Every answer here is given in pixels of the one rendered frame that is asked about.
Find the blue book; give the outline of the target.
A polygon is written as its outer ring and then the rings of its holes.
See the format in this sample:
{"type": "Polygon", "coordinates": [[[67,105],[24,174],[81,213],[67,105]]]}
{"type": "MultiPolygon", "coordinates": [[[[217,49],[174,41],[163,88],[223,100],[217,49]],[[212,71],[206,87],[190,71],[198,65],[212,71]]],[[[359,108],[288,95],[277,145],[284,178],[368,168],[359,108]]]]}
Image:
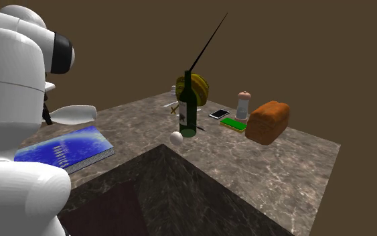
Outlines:
{"type": "Polygon", "coordinates": [[[49,164],[72,174],[114,154],[113,145],[89,126],[21,148],[14,160],[49,164]]]}

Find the white egg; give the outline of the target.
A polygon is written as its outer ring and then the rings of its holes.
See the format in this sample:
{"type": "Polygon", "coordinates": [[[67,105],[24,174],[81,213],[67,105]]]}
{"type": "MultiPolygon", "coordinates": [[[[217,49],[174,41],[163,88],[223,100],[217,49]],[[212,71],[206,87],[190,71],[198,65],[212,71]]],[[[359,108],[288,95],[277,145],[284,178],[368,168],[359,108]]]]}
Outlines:
{"type": "Polygon", "coordinates": [[[169,140],[173,145],[181,145],[183,143],[183,135],[178,131],[174,131],[169,136],[169,140]]]}

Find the dark green wine bottle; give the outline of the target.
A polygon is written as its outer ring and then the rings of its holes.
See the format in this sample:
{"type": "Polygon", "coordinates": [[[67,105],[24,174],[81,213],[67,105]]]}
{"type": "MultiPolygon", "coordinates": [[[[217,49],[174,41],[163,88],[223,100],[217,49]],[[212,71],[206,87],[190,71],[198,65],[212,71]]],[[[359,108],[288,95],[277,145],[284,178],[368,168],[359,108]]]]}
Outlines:
{"type": "Polygon", "coordinates": [[[197,97],[192,89],[191,71],[186,70],[184,88],[179,96],[179,132],[183,137],[196,135],[197,97]]]}

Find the dark marbled robot stand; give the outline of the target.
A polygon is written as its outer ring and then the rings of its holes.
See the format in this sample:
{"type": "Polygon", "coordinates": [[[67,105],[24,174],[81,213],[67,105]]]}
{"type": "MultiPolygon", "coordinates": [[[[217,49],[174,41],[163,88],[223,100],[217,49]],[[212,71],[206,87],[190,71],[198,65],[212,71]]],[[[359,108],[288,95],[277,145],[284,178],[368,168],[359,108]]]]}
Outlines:
{"type": "Polygon", "coordinates": [[[164,144],[71,179],[59,214],[71,236],[293,236],[164,144]]]}

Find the yellow banana bunch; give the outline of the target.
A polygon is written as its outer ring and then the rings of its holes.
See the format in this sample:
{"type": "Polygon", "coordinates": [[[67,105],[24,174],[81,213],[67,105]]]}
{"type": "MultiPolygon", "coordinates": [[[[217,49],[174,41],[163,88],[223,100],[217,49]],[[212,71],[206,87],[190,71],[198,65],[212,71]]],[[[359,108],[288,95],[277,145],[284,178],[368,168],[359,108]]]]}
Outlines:
{"type": "MultiPolygon", "coordinates": [[[[207,103],[208,94],[209,94],[209,84],[206,81],[205,78],[200,76],[196,73],[191,73],[191,80],[192,80],[192,89],[195,92],[197,96],[197,106],[201,107],[204,106],[207,103]]],[[[176,80],[176,86],[175,86],[175,95],[177,100],[179,100],[179,96],[182,93],[184,89],[185,83],[184,83],[184,76],[179,77],[176,80]]]]}

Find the black smartphone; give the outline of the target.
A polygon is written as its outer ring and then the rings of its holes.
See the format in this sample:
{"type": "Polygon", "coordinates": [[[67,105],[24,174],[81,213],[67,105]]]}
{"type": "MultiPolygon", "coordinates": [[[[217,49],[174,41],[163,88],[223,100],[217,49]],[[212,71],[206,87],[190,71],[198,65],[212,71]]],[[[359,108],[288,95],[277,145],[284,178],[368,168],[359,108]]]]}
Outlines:
{"type": "Polygon", "coordinates": [[[230,114],[229,111],[224,110],[224,109],[219,109],[217,111],[210,113],[208,116],[213,118],[213,119],[221,119],[228,114],[230,114]]]}

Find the thin black rod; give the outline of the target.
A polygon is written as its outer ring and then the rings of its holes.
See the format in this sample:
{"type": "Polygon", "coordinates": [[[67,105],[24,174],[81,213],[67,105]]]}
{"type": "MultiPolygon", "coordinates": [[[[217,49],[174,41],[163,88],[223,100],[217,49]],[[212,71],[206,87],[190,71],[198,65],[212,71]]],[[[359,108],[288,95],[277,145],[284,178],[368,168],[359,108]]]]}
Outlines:
{"type": "Polygon", "coordinates": [[[224,20],[226,19],[228,15],[228,12],[226,12],[226,14],[224,15],[224,17],[222,18],[222,20],[220,21],[220,23],[218,24],[217,28],[214,30],[213,34],[210,36],[209,40],[207,41],[206,45],[202,48],[201,52],[199,53],[199,55],[197,56],[197,58],[195,59],[194,63],[191,65],[189,71],[192,72],[192,70],[195,68],[196,64],[198,63],[198,61],[200,60],[200,58],[202,57],[203,53],[205,52],[206,48],[208,47],[208,45],[210,44],[210,42],[212,41],[213,37],[216,35],[216,32],[219,30],[220,26],[222,25],[222,23],[224,22],[224,20]]]}

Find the green and yellow sponge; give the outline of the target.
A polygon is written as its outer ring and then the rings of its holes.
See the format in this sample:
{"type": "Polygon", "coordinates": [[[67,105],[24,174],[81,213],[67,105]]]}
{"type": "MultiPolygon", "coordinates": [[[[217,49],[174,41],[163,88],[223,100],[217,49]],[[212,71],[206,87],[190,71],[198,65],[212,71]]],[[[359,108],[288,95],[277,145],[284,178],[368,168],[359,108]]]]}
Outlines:
{"type": "Polygon", "coordinates": [[[247,126],[247,124],[241,123],[228,117],[221,120],[220,124],[239,133],[244,132],[247,126]]]}

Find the clear grinder with pink top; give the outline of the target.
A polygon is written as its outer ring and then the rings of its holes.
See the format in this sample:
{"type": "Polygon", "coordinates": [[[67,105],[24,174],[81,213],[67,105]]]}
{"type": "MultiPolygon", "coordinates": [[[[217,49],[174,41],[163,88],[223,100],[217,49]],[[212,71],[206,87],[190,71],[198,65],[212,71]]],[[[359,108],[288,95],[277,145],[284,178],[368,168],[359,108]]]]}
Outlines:
{"type": "Polygon", "coordinates": [[[238,94],[238,105],[236,109],[235,120],[241,123],[247,123],[248,120],[248,104],[251,99],[251,94],[242,91],[238,94]]]}

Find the brown bread loaf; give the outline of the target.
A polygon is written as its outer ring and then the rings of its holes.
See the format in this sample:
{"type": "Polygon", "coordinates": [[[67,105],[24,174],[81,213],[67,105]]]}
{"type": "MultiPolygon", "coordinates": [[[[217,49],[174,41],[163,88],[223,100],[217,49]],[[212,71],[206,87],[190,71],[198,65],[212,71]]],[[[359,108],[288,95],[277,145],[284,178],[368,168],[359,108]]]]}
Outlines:
{"type": "Polygon", "coordinates": [[[269,101],[254,110],[248,119],[245,136],[261,145],[270,145],[288,126],[290,107],[269,101]]]}

